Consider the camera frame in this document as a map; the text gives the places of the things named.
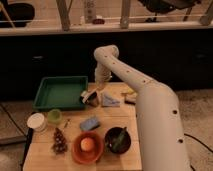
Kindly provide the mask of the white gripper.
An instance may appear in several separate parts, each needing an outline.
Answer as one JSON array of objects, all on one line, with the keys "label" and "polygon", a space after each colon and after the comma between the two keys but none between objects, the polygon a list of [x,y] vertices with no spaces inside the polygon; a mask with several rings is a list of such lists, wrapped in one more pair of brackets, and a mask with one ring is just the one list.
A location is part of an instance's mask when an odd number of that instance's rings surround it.
[{"label": "white gripper", "polygon": [[105,84],[111,79],[111,71],[102,64],[98,64],[95,69],[96,90],[102,91]]}]

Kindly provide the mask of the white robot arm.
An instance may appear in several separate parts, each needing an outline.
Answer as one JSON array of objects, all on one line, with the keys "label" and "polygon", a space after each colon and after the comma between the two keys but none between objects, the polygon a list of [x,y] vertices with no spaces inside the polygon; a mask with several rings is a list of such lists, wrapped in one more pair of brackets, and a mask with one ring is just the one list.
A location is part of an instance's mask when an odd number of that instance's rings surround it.
[{"label": "white robot arm", "polygon": [[103,89],[111,73],[137,93],[136,121],[143,171],[192,171],[184,140],[179,100],[164,83],[118,59],[115,45],[94,50],[95,82]]}]

